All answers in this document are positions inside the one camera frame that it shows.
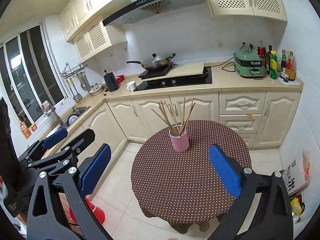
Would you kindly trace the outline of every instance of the green bottle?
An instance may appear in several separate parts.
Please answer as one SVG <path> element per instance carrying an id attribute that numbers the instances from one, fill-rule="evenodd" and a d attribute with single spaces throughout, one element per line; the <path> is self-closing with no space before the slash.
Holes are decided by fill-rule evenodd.
<path id="1" fill-rule="evenodd" d="M 277 52 L 272 50 L 270 55 L 270 67 L 269 67 L 269 75 L 272 79 L 277 79 L 277 70 L 278 70 L 278 57 Z"/>

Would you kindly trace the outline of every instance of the drawer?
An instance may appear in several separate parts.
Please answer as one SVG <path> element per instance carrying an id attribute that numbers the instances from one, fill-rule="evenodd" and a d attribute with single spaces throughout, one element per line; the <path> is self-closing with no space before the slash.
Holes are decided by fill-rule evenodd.
<path id="1" fill-rule="evenodd" d="M 219 93 L 220 115 L 262 114 L 266 92 Z"/>
<path id="2" fill-rule="evenodd" d="M 220 115 L 220 123 L 236 133 L 257 133 L 261 122 L 261 114 Z"/>
<path id="3" fill-rule="evenodd" d="M 243 139 L 248 148 L 253 146 L 254 140 L 256 138 L 256 133 L 240 133 L 240 137 Z"/>

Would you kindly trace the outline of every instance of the pink cup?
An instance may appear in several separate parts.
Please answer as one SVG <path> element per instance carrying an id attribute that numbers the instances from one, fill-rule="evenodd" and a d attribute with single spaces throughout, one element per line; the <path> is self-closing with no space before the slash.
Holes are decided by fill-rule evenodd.
<path id="1" fill-rule="evenodd" d="M 176 152 L 185 152 L 189 148 L 189 138 L 187 131 L 181 136 L 172 136 L 169 130 L 172 146 Z"/>

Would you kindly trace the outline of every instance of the green electric cooker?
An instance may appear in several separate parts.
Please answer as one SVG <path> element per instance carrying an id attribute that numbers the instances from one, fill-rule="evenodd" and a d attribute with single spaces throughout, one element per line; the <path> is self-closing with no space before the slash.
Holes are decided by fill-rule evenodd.
<path id="1" fill-rule="evenodd" d="M 263 59 L 256 51 L 241 49 L 233 54 L 235 56 L 235 69 L 245 78 L 263 77 L 265 70 Z"/>

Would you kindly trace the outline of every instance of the ceiling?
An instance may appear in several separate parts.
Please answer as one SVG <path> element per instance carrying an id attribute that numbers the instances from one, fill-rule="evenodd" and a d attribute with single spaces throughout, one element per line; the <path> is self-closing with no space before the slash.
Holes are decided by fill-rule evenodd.
<path id="1" fill-rule="evenodd" d="M 0 37 L 10 30 L 45 15 L 59 14 L 69 0 L 11 0 L 0 18 Z"/>

